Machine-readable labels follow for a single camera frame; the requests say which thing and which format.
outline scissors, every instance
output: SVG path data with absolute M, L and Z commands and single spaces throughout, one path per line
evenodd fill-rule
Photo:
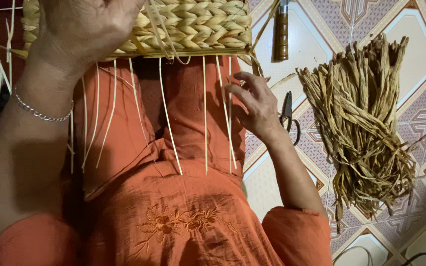
M 293 146 L 297 145 L 300 141 L 300 124 L 296 119 L 292 119 L 292 92 L 289 91 L 285 95 L 284 105 L 282 107 L 282 114 L 279 117 L 280 124 L 284 126 L 284 122 L 287 120 L 287 127 L 285 128 L 287 132 L 290 133 L 292 127 L 292 121 L 297 126 L 297 139 L 293 143 Z

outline embroidered flower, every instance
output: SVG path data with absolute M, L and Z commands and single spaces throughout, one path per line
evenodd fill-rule
M 172 219 L 173 215 L 170 213 L 168 207 L 164 207 L 162 211 L 159 210 L 159 206 L 155 205 L 152 208 L 147 209 L 147 221 L 136 228 L 147 234 L 157 234 L 157 241 L 162 244 L 165 235 L 170 233 L 180 234 L 180 230 L 177 226 L 177 220 Z
M 132 255 L 133 259 L 136 260 L 140 258 L 144 250 L 145 253 L 149 252 L 150 241 L 154 236 L 157 236 L 157 242 L 159 244 L 162 244 L 165 236 L 171 233 L 178 234 L 185 239 L 181 234 L 182 231 L 180 230 L 179 225 L 183 225 L 187 232 L 192 232 L 194 230 L 208 230 L 213 223 L 221 221 L 229 230 L 242 237 L 231 223 L 218 217 L 217 214 L 219 213 L 220 211 L 216 208 L 212 211 L 192 210 L 183 212 L 182 214 L 179 214 L 178 211 L 175 211 L 173 214 L 168 207 L 164 207 L 160 210 L 158 205 L 155 205 L 152 208 L 147 208 L 147 222 L 136 226 L 136 228 L 139 231 L 146 233 L 148 237 L 133 247 L 133 249 L 136 250 L 136 252 Z

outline dried plant fiber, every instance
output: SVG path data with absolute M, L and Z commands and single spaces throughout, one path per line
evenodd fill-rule
M 172 47 L 179 56 L 247 54 L 252 40 L 247 1 L 155 0 L 146 5 L 148 9 L 142 8 L 129 40 L 106 60 L 139 55 L 163 57 L 162 50 L 172 55 Z M 39 32 L 39 2 L 24 0 L 23 7 L 28 49 Z
M 375 216 L 410 194 L 415 161 L 396 134 L 399 71 L 408 38 L 389 44 L 384 34 L 359 49 L 355 42 L 312 73 L 298 70 L 323 142 L 337 173 L 333 179 L 336 221 L 355 205 Z

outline silver chain bracelet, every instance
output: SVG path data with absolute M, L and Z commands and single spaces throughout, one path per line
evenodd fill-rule
M 24 110 L 26 110 L 26 111 L 29 111 L 29 112 L 31 112 L 34 116 L 36 116 L 36 117 L 38 117 L 38 118 L 40 118 L 40 119 L 42 119 L 42 120 L 45 120 L 45 121 L 49 121 L 49 122 L 62 122 L 62 121 L 65 121 L 65 120 L 67 120 L 69 117 L 70 117 L 70 114 L 73 112 L 73 100 L 71 101 L 71 109 L 70 109 L 70 112 L 68 113 L 68 115 L 66 115 L 65 117 L 63 117 L 63 118 L 52 118 L 52 117 L 48 117 L 48 116 L 45 116 L 45 115 L 43 115 L 43 114 L 41 114 L 41 113 L 39 113 L 39 112 L 37 112 L 37 111 L 35 111 L 34 109 L 32 109 L 32 107 L 31 106 L 29 106 L 28 104 L 25 104 L 22 100 L 21 100 L 21 98 L 19 97 L 19 95 L 18 95 L 18 93 L 17 93 L 17 88 L 16 87 L 14 87 L 14 95 L 16 96 L 16 99 L 18 100 L 18 104 L 24 109 Z

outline hand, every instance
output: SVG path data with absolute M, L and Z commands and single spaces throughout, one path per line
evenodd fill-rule
M 39 37 L 31 46 L 31 55 L 59 69 L 81 73 L 127 40 L 144 4 L 144 0 L 39 2 Z
M 239 81 L 245 81 L 245 85 L 240 87 L 230 84 L 225 88 L 236 95 L 247 109 L 246 112 L 241 106 L 235 105 L 234 114 L 242 126 L 268 145 L 278 135 L 286 132 L 279 122 L 277 98 L 272 94 L 263 77 L 247 72 L 239 72 L 233 76 Z

